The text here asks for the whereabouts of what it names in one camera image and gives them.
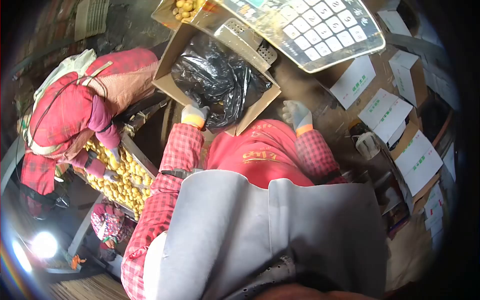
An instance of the box of potatoes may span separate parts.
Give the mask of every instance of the box of potatoes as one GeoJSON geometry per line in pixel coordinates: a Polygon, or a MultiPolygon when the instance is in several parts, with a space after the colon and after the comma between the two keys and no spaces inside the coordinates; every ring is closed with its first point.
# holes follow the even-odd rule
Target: box of potatoes
{"type": "Polygon", "coordinates": [[[153,179],[122,146],[119,146],[120,163],[117,163],[110,150],[95,137],[89,140],[84,148],[87,151],[94,151],[97,154],[96,157],[107,165],[107,169],[117,172],[119,179],[117,182],[111,182],[87,174],[86,178],[90,185],[109,200],[129,207],[134,212],[135,220],[138,221],[144,202],[150,196],[150,185],[153,179]]]}

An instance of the potato pile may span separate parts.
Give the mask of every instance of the potato pile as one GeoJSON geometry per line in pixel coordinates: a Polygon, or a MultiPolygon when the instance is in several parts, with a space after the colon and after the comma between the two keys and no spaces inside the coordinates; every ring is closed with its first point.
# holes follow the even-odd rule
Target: potato pile
{"type": "Polygon", "coordinates": [[[177,21],[193,17],[203,6],[205,0],[178,0],[176,8],[173,9],[173,15],[177,21]]]}
{"type": "Polygon", "coordinates": [[[87,174],[88,182],[111,201],[117,201],[131,208],[135,213],[135,220],[138,221],[144,209],[145,200],[150,196],[152,178],[121,146],[119,146],[120,163],[117,163],[110,150],[96,140],[88,141],[84,148],[87,151],[90,149],[95,151],[97,158],[107,165],[107,169],[116,171],[119,178],[119,181],[111,182],[87,174]]]}

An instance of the gray apron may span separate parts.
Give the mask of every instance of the gray apron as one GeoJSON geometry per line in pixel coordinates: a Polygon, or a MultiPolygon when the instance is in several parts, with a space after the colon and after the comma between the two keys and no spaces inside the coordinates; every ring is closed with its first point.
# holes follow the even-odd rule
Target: gray apron
{"type": "Polygon", "coordinates": [[[277,179],[265,190],[241,174],[207,170],[183,181],[158,284],[144,288],[156,289],[158,299],[248,299],[302,266],[342,290],[380,298],[386,259],[368,185],[300,187],[277,179]]]}

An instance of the orange glove cuff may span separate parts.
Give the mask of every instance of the orange glove cuff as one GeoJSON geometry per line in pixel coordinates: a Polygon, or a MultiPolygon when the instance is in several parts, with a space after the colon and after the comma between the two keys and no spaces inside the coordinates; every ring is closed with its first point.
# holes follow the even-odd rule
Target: orange glove cuff
{"type": "Polygon", "coordinates": [[[306,133],[310,130],[313,130],[313,125],[312,124],[303,125],[302,127],[297,128],[297,130],[296,130],[297,137],[301,136],[302,134],[304,134],[304,133],[306,133]]]}
{"type": "Polygon", "coordinates": [[[197,115],[187,115],[185,118],[182,119],[182,124],[189,124],[195,126],[199,129],[203,128],[205,124],[205,120],[197,115]]]}

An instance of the bamboo mat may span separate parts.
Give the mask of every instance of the bamboo mat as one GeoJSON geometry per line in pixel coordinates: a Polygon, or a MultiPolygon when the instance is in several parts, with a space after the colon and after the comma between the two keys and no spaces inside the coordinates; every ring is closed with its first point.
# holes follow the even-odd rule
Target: bamboo mat
{"type": "Polygon", "coordinates": [[[107,274],[61,281],[50,285],[50,291],[59,300],[129,300],[123,286],[107,274]]]}

